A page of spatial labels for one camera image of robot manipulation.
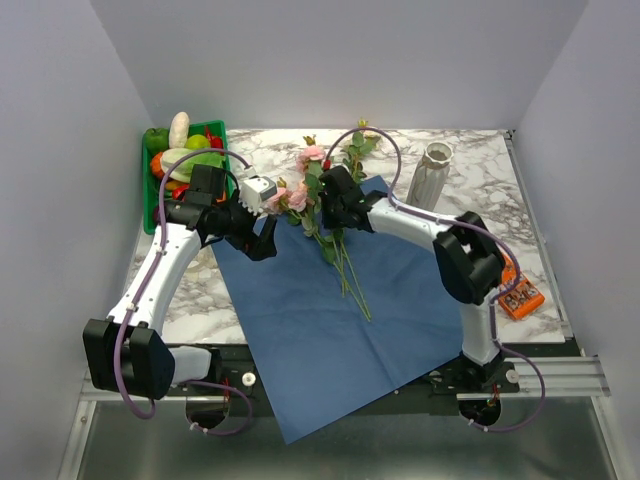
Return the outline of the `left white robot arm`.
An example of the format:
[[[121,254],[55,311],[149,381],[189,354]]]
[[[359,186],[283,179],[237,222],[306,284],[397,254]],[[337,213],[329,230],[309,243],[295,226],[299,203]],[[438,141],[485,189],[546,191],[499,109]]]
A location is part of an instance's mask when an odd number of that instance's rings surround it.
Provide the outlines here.
[[[276,183],[251,174],[227,194],[227,177],[220,168],[195,167],[182,197],[165,201],[152,246],[129,289],[106,319],[88,321],[82,338],[95,388],[159,400],[186,382],[201,395],[220,387],[217,349],[168,346],[161,334],[174,293],[201,249],[225,240],[253,261],[277,253],[275,217],[254,230]]]

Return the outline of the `cream ribbon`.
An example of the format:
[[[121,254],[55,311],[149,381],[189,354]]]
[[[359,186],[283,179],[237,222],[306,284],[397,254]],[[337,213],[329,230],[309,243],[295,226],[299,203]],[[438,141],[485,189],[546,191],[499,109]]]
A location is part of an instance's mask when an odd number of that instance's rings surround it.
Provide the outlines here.
[[[189,263],[186,272],[199,274],[201,271],[216,270],[218,268],[215,254],[211,247],[201,249],[196,257]]]

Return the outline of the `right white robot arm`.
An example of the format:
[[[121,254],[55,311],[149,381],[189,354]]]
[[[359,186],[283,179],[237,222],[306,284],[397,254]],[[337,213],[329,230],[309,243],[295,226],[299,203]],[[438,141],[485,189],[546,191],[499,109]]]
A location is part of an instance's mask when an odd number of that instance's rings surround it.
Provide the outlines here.
[[[480,392],[496,380],[492,362],[499,355],[490,300],[502,283],[505,260],[497,240],[474,212],[436,214],[409,206],[391,192],[365,194],[346,168],[334,167],[320,178],[323,226],[391,235],[431,252],[441,283],[458,302],[463,329],[460,379]]]

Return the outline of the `pink flower stem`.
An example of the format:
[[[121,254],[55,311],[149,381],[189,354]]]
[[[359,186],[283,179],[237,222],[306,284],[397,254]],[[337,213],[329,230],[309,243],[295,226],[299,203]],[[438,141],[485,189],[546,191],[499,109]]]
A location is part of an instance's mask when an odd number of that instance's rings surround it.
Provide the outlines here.
[[[344,230],[338,228],[329,233],[321,232],[320,182],[306,174],[295,189],[289,188],[283,178],[277,180],[276,186],[276,194],[267,201],[267,211],[284,215],[290,225],[301,227],[303,234],[317,243],[323,260],[338,274],[342,297],[349,295],[365,320],[370,322],[372,313],[347,251]]]
[[[379,134],[372,130],[364,130],[364,127],[368,126],[369,122],[361,118],[358,121],[360,130],[353,133],[342,147],[342,151],[345,154],[342,163],[357,184],[360,184],[367,177],[364,171],[364,159],[376,149],[381,140]]]
[[[295,225],[300,225],[303,234],[316,241],[322,258],[332,266],[339,275],[342,296],[350,290],[346,275],[346,250],[342,240],[342,232],[329,231],[321,226],[321,200],[319,177],[331,166],[325,149],[316,143],[315,136],[304,136],[306,146],[296,158],[296,169],[301,174],[298,186],[288,200],[288,214]]]

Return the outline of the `blue wrapping paper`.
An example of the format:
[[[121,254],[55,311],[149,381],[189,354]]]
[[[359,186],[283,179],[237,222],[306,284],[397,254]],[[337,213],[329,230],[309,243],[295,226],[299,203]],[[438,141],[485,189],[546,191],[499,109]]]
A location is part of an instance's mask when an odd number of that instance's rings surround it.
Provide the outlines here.
[[[267,397],[287,443],[456,357],[457,303],[435,257],[386,234],[350,230],[350,270],[366,299],[344,293],[316,241],[279,220],[277,253],[255,262],[213,246]]]

